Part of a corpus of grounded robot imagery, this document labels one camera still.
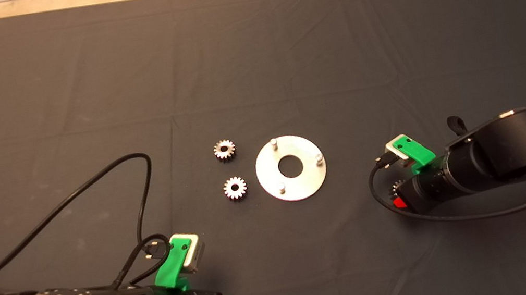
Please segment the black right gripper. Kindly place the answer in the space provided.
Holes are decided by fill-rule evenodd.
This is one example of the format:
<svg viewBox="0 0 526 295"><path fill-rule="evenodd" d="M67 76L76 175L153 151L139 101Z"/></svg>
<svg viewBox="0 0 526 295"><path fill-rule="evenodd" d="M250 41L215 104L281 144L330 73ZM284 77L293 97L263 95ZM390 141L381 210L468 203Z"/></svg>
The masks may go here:
<svg viewBox="0 0 526 295"><path fill-rule="evenodd" d="M397 197L393 204L398 209L410 212L431 211L443 202L457 198L458 189L447 178L441 165L430 164L408 178L396 183Z"/></svg>

